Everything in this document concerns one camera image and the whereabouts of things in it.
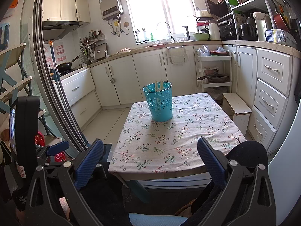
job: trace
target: water heater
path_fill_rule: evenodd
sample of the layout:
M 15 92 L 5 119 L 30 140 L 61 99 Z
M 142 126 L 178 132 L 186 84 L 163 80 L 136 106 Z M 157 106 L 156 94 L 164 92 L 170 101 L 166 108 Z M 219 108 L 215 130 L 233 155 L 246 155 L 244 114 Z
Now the water heater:
M 118 13 L 123 14 L 120 0 L 99 0 L 99 5 L 104 20 L 113 19 Z

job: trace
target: blue plastic cup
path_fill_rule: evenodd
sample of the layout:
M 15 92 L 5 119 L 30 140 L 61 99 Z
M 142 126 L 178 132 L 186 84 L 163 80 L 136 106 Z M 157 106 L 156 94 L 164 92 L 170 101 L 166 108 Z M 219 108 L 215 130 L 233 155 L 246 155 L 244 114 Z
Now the blue plastic cup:
M 164 122 L 171 119 L 173 117 L 172 84 L 164 82 L 163 90 L 159 92 L 155 91 L 155 83 L 147 85 L 147 88 L 151 92 L 148 92 L 145 87 L 143 88 L 143 92 L 153 120 Z

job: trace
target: window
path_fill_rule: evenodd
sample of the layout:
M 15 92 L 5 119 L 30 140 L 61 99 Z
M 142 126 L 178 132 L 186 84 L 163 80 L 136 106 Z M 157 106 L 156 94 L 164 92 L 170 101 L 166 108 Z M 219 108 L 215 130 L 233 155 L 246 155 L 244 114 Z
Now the window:
M 195 15 L 192 0 L 128 0 L 128 3 L 137 42 L 151 39 L 151 33 L 154 40 L 170 38 L 168 26 L 158 25 L 160 22 L 169 23 L 175 38 L 186 36 L 183 25 L 189 27 L 189 32 L 197 31 L 195 18 L 187 17 Z

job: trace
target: blue cushion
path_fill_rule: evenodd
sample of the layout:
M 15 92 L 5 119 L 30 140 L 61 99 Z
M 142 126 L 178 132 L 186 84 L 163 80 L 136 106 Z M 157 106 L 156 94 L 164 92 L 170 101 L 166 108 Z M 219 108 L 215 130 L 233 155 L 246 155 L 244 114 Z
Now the blue cushion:
M 129 213 L 133 226 L 180 226 L 187 218 L 180 216 L 153 216 Z

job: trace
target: range hood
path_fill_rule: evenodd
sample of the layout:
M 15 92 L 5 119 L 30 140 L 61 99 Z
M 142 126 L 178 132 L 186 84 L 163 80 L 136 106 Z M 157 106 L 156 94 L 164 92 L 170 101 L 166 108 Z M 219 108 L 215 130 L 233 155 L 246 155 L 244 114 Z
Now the range hood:
M 43 21 L 44 42 L 62 39 L 69 32 L 76 30 L 80 26 L 77 21 Z

